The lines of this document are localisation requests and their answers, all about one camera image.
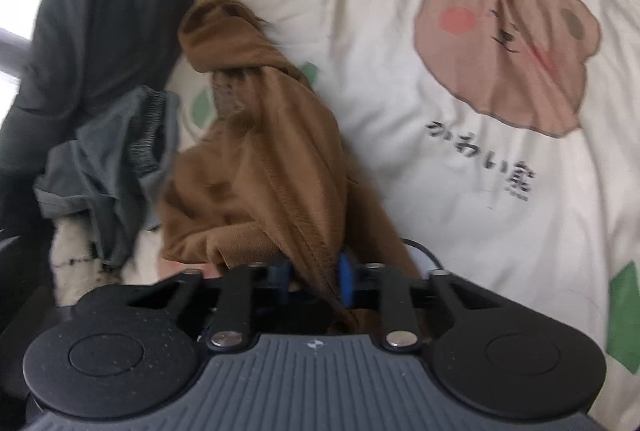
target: brown fabric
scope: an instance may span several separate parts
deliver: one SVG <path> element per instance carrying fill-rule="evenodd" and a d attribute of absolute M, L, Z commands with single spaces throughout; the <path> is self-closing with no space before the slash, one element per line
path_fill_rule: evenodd
<path fill-rule="evenodd" d="M 336 307 L 344 243 L 363 261 L 418 277 L 372 190 L 347 164 L 331 112 L 258 19 L 235 0 L 204 0 L 179 38 L 191 65 L 212 72 L 219 117 L 175 162 L 159 206 L 162 257 L 236 267 L 279 249 Z"/>

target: gray ribbed plate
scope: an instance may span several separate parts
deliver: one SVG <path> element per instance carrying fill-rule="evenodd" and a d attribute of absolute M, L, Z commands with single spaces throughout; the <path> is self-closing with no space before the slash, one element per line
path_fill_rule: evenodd
<path fill-rule="evenodd" d="M 181 398 L 154 413 L 87 423 L 47 413 L 33 431 L 601 431 L 584 415 L 509 424 L 439 391 L 420 361 L 376 348 L 368 335 L 263 335 L 217 355 Z"/>

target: dark clothing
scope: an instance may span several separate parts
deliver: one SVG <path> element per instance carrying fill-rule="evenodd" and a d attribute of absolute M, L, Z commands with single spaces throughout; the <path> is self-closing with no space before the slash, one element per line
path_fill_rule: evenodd
<path fill-rule="evenodd" d="M 138 231 L 159 225 L 155 204 L 178 147 L 178 97 L 139 87 L 49 152 L 35 183 L 45 218 L 84 211 L 98 257 L 121 267 Z"/>
<path fill-rule="evenodd" d="M 164 86 L 193 0 L 42 0 L 0 169 L 37 174 L 51 148 L 140 86 Z"/>

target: bear face drawing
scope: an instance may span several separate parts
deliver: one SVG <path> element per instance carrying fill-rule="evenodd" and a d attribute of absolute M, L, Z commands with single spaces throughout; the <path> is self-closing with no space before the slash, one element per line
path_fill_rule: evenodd
<path fill-rule="evenodd" d="M 551 137 L 579 127 L 599 43 L 580 0 L 423 0 L 415 18 L 415 49 L 454 97 Z"/>

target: white blanket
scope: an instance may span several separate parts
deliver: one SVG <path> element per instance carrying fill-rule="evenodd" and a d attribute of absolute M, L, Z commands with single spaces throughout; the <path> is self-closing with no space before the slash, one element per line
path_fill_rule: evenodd
<path fill-rule="evenodd" d="M 593 414 L 633 431 L 640 1 L 242 1 L 312 78 L 401 236 L 607 349 Z M 181 71 L 192 144 L 210 99 Z"/>

